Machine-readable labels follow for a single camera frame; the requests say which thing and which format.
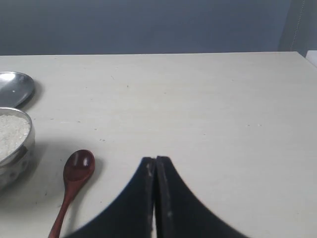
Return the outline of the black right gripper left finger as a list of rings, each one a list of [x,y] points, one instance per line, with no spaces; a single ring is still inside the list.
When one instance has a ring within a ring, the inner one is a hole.
[[[150,238],[153,228],[156,162],[142,158],[119,196],[69,238]]]

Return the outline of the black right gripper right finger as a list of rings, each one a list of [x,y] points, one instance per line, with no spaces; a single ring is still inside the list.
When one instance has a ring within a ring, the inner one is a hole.
[[[158,238],[244,238],[188,188],[169,157],[156,158]]]

